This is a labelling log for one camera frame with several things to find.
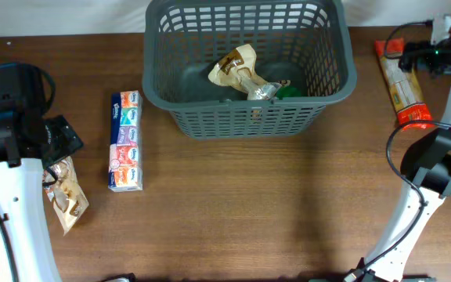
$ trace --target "brown tabletop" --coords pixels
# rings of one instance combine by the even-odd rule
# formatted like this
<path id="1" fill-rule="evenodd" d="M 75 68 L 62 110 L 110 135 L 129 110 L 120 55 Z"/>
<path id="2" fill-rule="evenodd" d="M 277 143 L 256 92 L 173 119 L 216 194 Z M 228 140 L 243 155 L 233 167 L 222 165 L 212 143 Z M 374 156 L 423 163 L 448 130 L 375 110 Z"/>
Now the brown tabletop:
<path id="1" fill-rule="evenodd" d="M 274 279 L 354 267 L 377 242 L 401 186 L 384 158 L 395 114 L 373 49 L 390 30 L 351 29 L 355 91 L 297 136 L 196 141 L 146 101 L 144 191 L 131 193 L 107 189 L 110 95 L 142 91 L 143 36 L 0 38 L 0 63 L 32 63 L 54 77 L 49 115 L 63 114 L 85 143 L 74 164 L 90 207 L 65 237 L 43 197 L 63 280 L 130 272 Z M 440 118 L 451 77 L 419 77 Z M 397 163 L 423 134 L 397 138 Z M 405 273 L 451 281 L 451 198 L 428 223 Z"/>

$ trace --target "basket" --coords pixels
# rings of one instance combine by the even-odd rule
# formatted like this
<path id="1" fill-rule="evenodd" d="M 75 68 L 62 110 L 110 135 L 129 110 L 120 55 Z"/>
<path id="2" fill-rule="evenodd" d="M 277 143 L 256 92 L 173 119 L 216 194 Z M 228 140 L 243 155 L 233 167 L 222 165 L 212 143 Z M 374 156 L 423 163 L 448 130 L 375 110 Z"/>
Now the basket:
<path id="1" fill-rule="evenodd" d="M 247 43 L 258 75 L 291 80 L 307 96 L 246 101 L 209 82 L 214 64 Z M 338 0 L 154 0 L 147 9 L 143 90 L 195 139 L 297 134 L 355 85 Z"/>

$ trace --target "crumpled snack wrapper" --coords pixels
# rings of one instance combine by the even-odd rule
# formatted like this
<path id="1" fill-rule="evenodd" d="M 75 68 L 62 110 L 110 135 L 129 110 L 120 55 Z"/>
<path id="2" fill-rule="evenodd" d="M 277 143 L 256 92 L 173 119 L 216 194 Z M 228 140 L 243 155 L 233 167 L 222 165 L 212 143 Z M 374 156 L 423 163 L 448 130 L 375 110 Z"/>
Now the crumpled snack wrapper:
<path id="1" fill-rule="evenodd" d="M 255 73 L 257 54 L 250 44 L 235 48 L 215 64 L 208 79 L 219 86 L 231 86 L 248 94 L 248 100 L 271 99 L 281 88 Z"/>
<path id="2" fill-rule="evenodd" d="M 50 166 L 50 168 L 58 176 L 58 179 L 56 183 L 45 186 L 45 192 L 59 217 L 63 227 L 63 235 L 65 236 L 81 217 L 85 209 L 89 206 L 89 203 L 78 184 L 72 158 L 66 157 L 57 164 Z M 53 176 L 45 171 L 43 182 L 50 183 L 53 180 Z"/>

